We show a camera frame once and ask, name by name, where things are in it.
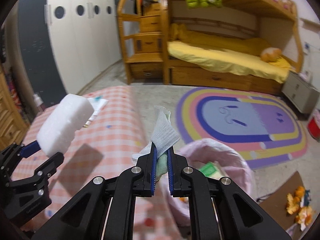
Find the rainbow floor rug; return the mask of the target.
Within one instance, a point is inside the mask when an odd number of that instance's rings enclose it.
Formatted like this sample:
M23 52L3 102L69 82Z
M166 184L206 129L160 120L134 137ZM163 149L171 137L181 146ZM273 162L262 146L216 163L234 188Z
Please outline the rainbow floor rug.
M280 98L240 90L196 87L177 103L176 124L186 144L217 140L240 153L252 169L303 156L304 127Z

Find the wooden bunk bed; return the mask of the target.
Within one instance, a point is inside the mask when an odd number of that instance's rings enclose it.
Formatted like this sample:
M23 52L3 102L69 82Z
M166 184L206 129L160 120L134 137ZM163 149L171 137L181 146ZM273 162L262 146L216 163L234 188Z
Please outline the wooden bunk bed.
M282 49L283 58L295 72L304 60L298 30L298 9L293 0L222 0L221 9L187 9L187 0L160 0L163 48L163 82L172 85L217 86L278 95L282 85L254 75L209 72L197 64L168 54L170 26L184 23L193 31L223 38L264 38Z

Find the brown cardboard sheet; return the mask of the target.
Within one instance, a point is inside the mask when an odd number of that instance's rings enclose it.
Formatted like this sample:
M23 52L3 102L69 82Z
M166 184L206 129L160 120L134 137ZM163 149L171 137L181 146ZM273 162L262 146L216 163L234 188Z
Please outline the brown cardboard sheet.
M283 185L259 204L284 230L293 226L296 215L296 213L292 215L287 213L287 194L294 195L294 191L303 185L300 173L296 171Z

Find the grey and white wardrobe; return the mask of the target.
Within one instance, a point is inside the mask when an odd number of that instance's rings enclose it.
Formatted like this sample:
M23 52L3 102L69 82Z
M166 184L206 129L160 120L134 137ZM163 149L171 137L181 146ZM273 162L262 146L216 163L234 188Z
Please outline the grey and white wardrobe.
M17 0L5 22L20 91L48 107L121 58L115 0Z

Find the white foam block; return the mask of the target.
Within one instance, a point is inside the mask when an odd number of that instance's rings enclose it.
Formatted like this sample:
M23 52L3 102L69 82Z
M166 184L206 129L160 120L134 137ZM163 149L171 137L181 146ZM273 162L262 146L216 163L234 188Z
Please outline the white foam block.
M36 140L47 157L57 152L65 154L75 137L94 113L88 99L66 95L40 128Z

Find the grey bedside cabinet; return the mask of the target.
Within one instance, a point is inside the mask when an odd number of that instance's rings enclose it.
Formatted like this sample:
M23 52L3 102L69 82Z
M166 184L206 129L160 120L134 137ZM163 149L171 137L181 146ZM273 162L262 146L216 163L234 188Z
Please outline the grey bedside cabinet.
M302 114L311 114L319 99L319 91L292 71L289 71L282 93Z

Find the pink trash bag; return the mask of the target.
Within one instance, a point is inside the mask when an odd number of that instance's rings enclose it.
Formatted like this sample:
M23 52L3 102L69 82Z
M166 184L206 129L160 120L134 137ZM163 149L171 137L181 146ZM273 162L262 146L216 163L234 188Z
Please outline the pink trash bag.
M219 180L227 176L248 195L251 195L253 172L245 159L229 146L214 139L204 138L183 146L177 154L184 156L189 166L198 169L208 178ZM188 200L174 198L170 195L167 175L162 176L160 183L176 223L181 226L189 226Z

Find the red trash bin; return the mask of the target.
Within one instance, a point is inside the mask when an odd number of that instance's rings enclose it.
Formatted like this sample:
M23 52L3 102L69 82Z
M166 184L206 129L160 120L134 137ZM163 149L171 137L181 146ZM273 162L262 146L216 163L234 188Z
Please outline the red trash bin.
M307 129L313 139L319 141L320 139L320 112L319 109L315 109L310 115Z

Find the yellow bed sheet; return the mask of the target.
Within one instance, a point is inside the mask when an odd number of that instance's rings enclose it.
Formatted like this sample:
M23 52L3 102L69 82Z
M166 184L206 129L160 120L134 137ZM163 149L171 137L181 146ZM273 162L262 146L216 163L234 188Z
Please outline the yellow bed sheet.
M173 23L167 46L170 56L211 72L253 75L284 83L289 71L294 70L282 55L276 62L262 61L260 53L271 46L259 37L229 38L193 31L183 23Z

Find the wooden stair drawer unit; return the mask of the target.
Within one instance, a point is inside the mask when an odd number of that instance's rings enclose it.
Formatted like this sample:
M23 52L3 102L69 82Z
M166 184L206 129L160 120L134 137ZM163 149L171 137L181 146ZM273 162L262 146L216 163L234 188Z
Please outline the wooden stair drawer unit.
M117 19L127 83L161 79L163 35L160 2L120 0Z

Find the white tissue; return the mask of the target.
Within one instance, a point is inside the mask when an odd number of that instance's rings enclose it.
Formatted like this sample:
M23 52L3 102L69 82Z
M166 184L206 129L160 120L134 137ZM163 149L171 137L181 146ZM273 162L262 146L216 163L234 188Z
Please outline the white tissue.
M132 155L132 161L136 164L140 156L150 153L151 144L156 147L156 181L159 181L161 176L168 172L168 153L172 146L179 140L180 136L175 131L171 124L171 111L163 106L154 106L156 124L153 129L149 143L139 152Z

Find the orange peels on cardboard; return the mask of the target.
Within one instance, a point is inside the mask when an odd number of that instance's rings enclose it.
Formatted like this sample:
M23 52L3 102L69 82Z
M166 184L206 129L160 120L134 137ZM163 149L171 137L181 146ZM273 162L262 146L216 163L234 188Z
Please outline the orange peels on cardboard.
M294 223L300 226L300 231L303 232L313 220L315 213L310 205L310 191L304 186L299 186L295 189L294 194L286 195L286 212L288 215L295 215Z

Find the wooden cabinet with drawers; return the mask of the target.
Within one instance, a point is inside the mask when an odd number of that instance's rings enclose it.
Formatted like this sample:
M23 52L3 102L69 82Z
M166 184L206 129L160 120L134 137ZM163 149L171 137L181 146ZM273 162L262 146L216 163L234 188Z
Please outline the wooden cabinet with drawers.
M2 68L0 87L0 144L1 150L4 150L12 143L20 144L23 141L29 123L23 120L11 98Z

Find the orange plush toy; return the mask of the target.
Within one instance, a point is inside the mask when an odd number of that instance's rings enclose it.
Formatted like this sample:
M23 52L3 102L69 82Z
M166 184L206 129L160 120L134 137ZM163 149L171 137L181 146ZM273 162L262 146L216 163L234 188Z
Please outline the orange plush toy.
M260 53L260 59L264 62L276 62L281 55L282 55L281 49L269 47L264 49Z

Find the green white paper box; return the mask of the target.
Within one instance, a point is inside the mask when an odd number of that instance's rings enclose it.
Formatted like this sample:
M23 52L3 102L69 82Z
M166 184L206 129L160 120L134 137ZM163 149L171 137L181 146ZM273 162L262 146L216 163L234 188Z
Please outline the green white paper box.
M206 177L219 179L221 177L220 170L218 167L212 163L208 162L199 169Z

